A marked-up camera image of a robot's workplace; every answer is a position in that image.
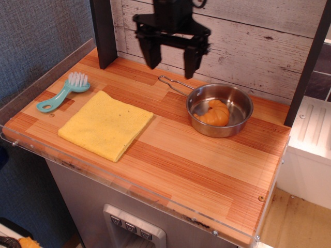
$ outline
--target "brush handle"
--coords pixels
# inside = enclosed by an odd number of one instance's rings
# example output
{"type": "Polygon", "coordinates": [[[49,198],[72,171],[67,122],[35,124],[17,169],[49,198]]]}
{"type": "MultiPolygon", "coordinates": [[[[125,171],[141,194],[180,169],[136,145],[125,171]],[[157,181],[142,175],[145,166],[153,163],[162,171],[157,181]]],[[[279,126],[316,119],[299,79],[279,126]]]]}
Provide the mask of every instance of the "brush handle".
{"type": "Polygon", "coordinates": [[[71,92],[71,88],[65,84],[61,91],[53,98],[37,104],[37,109],[43,113],[48,113],[55,110],[66,99],[71,92]]]}

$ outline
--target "teal brush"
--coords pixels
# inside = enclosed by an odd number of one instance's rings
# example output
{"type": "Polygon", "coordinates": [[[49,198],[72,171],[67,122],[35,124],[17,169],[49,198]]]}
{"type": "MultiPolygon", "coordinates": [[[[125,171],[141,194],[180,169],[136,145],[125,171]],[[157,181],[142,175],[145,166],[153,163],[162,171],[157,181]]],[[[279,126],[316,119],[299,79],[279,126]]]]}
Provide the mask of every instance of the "teal brush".
{"type": "Polygon", "coordinates": [[[70,73],[69,79],[64,83],[61,91],[53,98],[37,104],[37,109],[43,113],[48,113],[60,106],[70,92],[85,92],[90,84],[87,81],[87,75],[77,72],[70,73]]]}

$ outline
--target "orange toy food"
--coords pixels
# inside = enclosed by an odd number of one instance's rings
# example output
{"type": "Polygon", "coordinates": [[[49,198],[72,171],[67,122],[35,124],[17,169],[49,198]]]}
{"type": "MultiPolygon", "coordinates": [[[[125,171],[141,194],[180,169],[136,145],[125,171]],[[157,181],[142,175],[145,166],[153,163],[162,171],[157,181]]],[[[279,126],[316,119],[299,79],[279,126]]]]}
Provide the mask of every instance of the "orange toy food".
{"type": "Polygon", "coordinates": [[[193,116],[206,124],[213,126],[226,126],[229,122],[230,112],[226,104],[220,100],[210,100],[208,103],[210,109],[204,115],[193,114],[193,116]]]}
{"type": "Polygon", "coordinates": [[[19,243],[22,248],[40,248],[38,242],[34,241],[30,237],[27,238],[20,238],[19,243]]]}

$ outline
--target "metal pot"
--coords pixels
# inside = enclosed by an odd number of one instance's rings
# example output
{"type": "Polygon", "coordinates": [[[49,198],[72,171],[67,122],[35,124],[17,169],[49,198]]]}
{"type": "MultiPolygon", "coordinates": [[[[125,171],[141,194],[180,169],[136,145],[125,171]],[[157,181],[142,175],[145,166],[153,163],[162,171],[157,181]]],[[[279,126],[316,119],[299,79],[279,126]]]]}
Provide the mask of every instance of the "metal pot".
{"type": "Polygon", "coordinates": [[[198,88],[193,88],[180,81],[172,80],[164,75],[159,76],[159,80],[168,84],[170,88],[176,90],[186,99],[186,109],[189,113],[189,120],[192,126],[200,133],[210,137],[229,137],[239,133],[245,126],[246,121],[253,113],[253,102],[242,90],[227,84],[206,84],[198,88]],[[168,81],[179,83],[193,91],[187,95],[184,92],[174,88],[168,81]],[[218,99],[228,106],[230,117],[229,123],[224,127],[212,126],[196,119],[193,114],[203,115],[208,111],[208,102],[218,99]]]}

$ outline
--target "yellow sponge cloth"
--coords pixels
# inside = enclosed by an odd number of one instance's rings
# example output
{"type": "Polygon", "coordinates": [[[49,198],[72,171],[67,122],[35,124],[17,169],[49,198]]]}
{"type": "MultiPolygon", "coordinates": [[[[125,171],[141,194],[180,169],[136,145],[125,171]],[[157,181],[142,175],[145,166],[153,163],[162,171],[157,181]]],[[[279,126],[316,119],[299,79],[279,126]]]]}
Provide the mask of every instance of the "yellow sponge cloth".
{"type": "Polygon", "coordinates": [[[59,129],[58,135],[117,162],[152,116],[99,91],[59,129]]]}

